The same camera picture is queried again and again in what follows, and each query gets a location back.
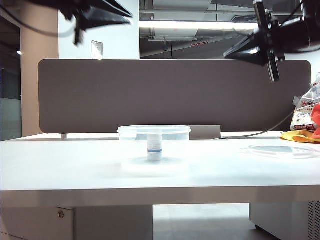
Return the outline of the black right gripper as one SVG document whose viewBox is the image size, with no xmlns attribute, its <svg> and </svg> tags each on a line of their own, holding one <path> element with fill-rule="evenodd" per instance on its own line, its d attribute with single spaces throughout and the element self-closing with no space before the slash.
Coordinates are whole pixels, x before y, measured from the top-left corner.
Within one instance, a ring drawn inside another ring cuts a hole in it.
<svg viewBox="0 0 320 240">
<path fill-rule="evenodd" d="M 262 0 L 254 0 L 253 8 L 256 15 L 258 30 L 254 34 L 244 37 L 240 42 L 228 49 L 224 58 L 243 61 L 259 66 L 267 66 L 270 80 L 280 80 L 277 65 L 276 45 L 272 30 L 279 27 L 279 21 L 265 8 Z"/>
</svg>

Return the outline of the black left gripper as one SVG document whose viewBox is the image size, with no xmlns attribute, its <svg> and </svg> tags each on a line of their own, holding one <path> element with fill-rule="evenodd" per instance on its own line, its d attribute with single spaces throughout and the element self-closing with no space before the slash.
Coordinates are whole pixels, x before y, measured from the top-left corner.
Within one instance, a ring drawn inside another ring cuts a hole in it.
<svg viewBox="0 0 320 240">
<path fill-rule="evenodd" d="M 83 32 L 87 29 L 107 25 L 126 25 L 131 21 L 132 13 L 119 4 L 116 0 L 95 0 L 94 6 L 86 0 L 63 0 L 65 5 L 60 7 L 60 12 L 65 19 L 71 21 L 75 17 L 74 45 L 83 42 Z"/>
</svg>

